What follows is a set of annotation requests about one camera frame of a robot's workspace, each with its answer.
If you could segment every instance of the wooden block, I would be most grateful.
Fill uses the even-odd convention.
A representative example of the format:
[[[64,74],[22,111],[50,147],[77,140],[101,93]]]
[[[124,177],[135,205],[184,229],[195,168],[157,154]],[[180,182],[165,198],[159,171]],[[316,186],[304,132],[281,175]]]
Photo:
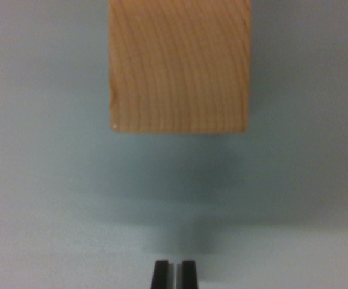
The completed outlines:
[[[118,132],[247,129],[250,0],[108,0]]]

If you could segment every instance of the white background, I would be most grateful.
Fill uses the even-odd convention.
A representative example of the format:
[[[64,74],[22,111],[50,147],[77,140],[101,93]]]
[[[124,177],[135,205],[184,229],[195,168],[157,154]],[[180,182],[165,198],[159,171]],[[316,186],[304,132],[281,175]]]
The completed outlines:
[[[254,1],[250,125],[110,131],[107,3],[0,1],[0,288],[348,288],[348,1]]]

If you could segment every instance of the wood grain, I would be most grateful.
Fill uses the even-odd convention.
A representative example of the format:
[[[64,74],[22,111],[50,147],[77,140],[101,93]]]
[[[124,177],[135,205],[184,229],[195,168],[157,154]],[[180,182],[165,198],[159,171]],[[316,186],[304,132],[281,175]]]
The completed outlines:
[[[118,132],[247,129],[250,0],[108,0]]]

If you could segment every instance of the table surface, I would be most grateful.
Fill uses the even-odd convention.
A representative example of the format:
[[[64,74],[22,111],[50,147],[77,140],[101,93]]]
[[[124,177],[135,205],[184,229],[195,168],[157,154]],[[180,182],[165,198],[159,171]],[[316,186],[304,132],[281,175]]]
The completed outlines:
[[[348,288],[348,2],[252,17],[245,134],[117,134],[106,0],[0,1],[0,288]]]

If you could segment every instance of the light wood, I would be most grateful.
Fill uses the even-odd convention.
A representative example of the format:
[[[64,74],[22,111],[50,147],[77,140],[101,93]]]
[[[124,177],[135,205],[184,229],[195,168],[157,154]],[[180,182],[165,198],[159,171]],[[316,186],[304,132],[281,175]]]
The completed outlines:
[[[247,129],[250,0],[108,0],[118,132]]]

